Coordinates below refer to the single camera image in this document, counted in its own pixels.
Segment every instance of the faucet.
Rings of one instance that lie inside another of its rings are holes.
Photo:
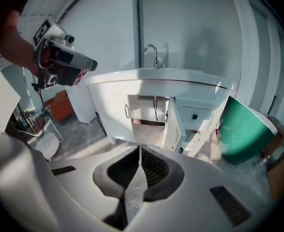
[[[148,47],[152,47],[155,50],[154,67],[156,69],[157,67],[159,67],[158,57],[157,57],[157,48],[154,45],[152,45],[152,44],[148,44],[148,45],[145,46],[144,52],[147,52]]]

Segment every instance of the green container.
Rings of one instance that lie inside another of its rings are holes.
[[[273,137],[273,132],[252,110],[228,98],[219,127],[219,147],[226,161],[238,164],[252,158]]]

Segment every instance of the floor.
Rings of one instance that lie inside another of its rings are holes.
[[[73,115],[63,121],[63,125],[54,120],[53,122],[62,135],[63,142],[60,144],[52,160],[81,158],[108,152],[116,147],[134,145],[122,140],[117,140],[115,145],[111,144],[96,119],[87,125],[80,123],[76,116]],[[214,137],[211,137],[210,142],[204,144],[196,157],[218,166],[235,180],[249,186],[265,203],[271,202],[266,168],[264,166],[257,166],[261,160],[259,157],[252,158],[242,164],[232,165],[221,158],[219,148],[214,143]],[[146,189],[146,176],[142,167],[139,166],[125,192],[126,210],[129,221],[141,209],[143,205],[143,193]]]

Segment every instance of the orange object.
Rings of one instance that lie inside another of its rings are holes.
[[[57,121],[62,121],[74,112],[66,90],[58,92],[54,98],[45,101],[44,106],[49,106],[51,115]]]

